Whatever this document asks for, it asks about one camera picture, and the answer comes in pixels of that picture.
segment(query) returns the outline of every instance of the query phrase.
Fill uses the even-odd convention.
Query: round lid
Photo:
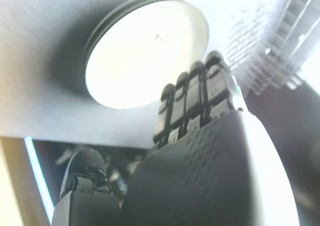
[[[99,103],[144,106],[200,60],[209,30],[203,14],[182,0],[134,0],[107,15],[85,52],[85,83]]]

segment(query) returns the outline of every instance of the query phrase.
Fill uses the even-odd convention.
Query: robotic hand
[[[121,210],[101,155],[75,154],[53,226],[299,225],[277,151],[218,52],[164,88],[153,140]]]

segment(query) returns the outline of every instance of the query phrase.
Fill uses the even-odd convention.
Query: blue light strip
[[[50,224],[52,223],[52,217],[54,214],[54,204],[51,200],[46,181],[42,173],[39,160],[36,154],[35,146],[32,142],[31,137],[24,139],[26,150],[28,151],[29,159],[31,162],[32,170],[35,176],[36,184],[38,185],[41,199],[45,208],[45,212],[48,216]]]

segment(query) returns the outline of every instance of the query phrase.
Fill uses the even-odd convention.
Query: dimpled surface
[[[250,174],[242,123],[241,113],[230,112],[141,163],[122,207],[126,223],[250,225]]]

